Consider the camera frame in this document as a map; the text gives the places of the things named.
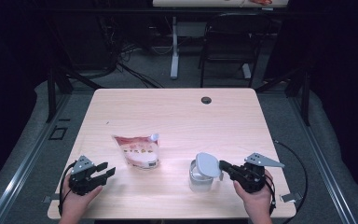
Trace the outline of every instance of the cup lid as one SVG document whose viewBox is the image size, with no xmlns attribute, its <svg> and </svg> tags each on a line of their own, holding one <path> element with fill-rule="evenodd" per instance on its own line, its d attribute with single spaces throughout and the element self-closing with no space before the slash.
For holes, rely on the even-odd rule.
<svg viewBox="0 0 358 224">
<path fill-rule="evenodd" d="M 197 169 L 200 174 L 210 177 L 218 177 L 222 173 L 219 169 L 219 160 L 208 153 L 201 152 L 196 156 Z"/>
</svg>

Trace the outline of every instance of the black curtain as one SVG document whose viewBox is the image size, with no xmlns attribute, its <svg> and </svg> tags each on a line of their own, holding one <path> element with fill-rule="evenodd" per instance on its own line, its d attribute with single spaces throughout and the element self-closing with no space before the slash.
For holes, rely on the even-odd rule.
<svg viewBox="0 0 358 224">
<path fill-rule="evenodd" d="M 48 42 L 43 20 L 21 9 L 0 0 L 0 170 L 33 112 L 34 88 L 47 79 L 53 60 L 65 61 Z"/>
</svg>

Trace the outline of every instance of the floor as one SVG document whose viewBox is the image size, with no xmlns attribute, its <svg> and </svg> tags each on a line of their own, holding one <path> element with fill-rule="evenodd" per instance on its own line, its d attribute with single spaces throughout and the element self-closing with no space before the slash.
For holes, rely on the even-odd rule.
<svg viewBox="0 0 358 224">
<path fill-rule="evenodd" d="M 263 48 L 254 88 L 264 84 L 263 69 L 273 43 L 271 38 Z M 200 84 L 198 49 L 197 41 L 191 39 L 181 45 L 179 77 L 175 80 L 170 79 L 172 52 L 167 50 L 162 51 L 167 53 L 156 53 L 135 49 L 131 51 L 131 56 L 128 52 L 123 57 L 126 60 L 122 62 L 137 73 L 142 73 L 142 77 L 152 77 L 164 88 L 197 88 Z M 209 74 L 213 71 L 229 73 L 229 69 L 220 67 L 209 67 L 207 70 Z M 237 76 L 237 71 L 234 72 L 232 76 Z M 121 67 L 107 76 L 93 78 L 97 73 L 99 71 L 81 72 L 106 88 L 146 88 L 139 76 Z M 71 79 L 71 83 L 75 88 L 72 94 L 61 94 L 57 90 L 58 112 L 50 123 L 46 123 L 47 83 L 35 89 L 38 99 L 34 113 L 0 173 L 0 223 L 58 222 L 47 217 L 48 197 L 54 194 L 93 94 L 90 87 L 78 80 Z M 287 98 L 283 93 L 285 86 L 286 83 L 281 83 L 257 96 L 272 138 L 284 144 L 277 143 L 276 149 L 280 160 L 288 164 L 284 173 L 289 188 L 306 196 L 303 201 L 296 203 L 298 211 L 290 223 L 358 223 L 358 186 L 340 160 L 339 145 L 321 102 L 315 94 L 311 94 L 310 126 L 306 126 L 298 115 L 298 98 Z M 56 127 L 65 127 L 67 130 L 61 141 L 49 140 Z M 283 223 L 287 220 L 273 221 Z M 165 222 L 192 223 L 194 220 Z"/>
</svg>

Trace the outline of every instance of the desk leg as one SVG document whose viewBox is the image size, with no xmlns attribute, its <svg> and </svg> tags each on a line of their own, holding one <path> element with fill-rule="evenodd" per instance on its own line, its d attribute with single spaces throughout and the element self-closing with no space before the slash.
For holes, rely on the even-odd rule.
<svg viewBox="0 0 358 224">
<path fill-rule="evenodd" d="M 178 34 L 177 34 L 177 22 L 176 17 L 172 20 L 172 64 L 171 64 L 171 79 L 178 78 L 178 67 L 179 67 L 179 54 L 178 54 Z"/>
</svg>

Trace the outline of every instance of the white desk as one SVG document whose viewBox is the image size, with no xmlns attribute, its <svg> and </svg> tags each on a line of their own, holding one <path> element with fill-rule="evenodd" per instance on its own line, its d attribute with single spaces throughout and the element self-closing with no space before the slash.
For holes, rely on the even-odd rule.
<svg viewBox="0 0 358 224">
<path fill-rule="evenodd" d="M 272 0 L 272 4 L 262 6 L 253 3 L 249 0 L 153 0 L 153 7 L 261 7 L 261 8 L 274 8 L 274 7 L 286 7 L 289 0 Z M 176 17 L 172 20 L 172 65 L 171 65 L 171 79 L 178 78 L 179 67 L 179 53 L 178 53 L 178 23 Z M 200 32 L 203 36 L 203 30 L 205 27 L 201 27 Z M 242 71 L 245 77 L 250 76 L 249 67 L 246 64 Z"/>
<path fill-rule="evenodd" d="M 212 102 L 203 104 L 204 96 Z M 130 167 L 111 137 L 151 133 L 160 135 L 160 165 L 149 171 Z M 117 167 L 85 218 L 248 217 L 227 174 L 223 181 L 216 178 L 208 192 L 190 189 L 190 163 L 199 152 L 237 165 L 254 152 L 279 160 L 254 90 L 97 90 L 66 166 L 85 155 L 95 164 L 109 162 L 108 169 Z M 274 177 L 277 198 L 289 193 L 282 169 L 268 170 Z M 50 218 L 60 218 L 57 205 L 58 201 L 51 203 Z M 292 217 L 295 213 L 292 203 L 278 199 L 272 216 Z"/>
</svg>

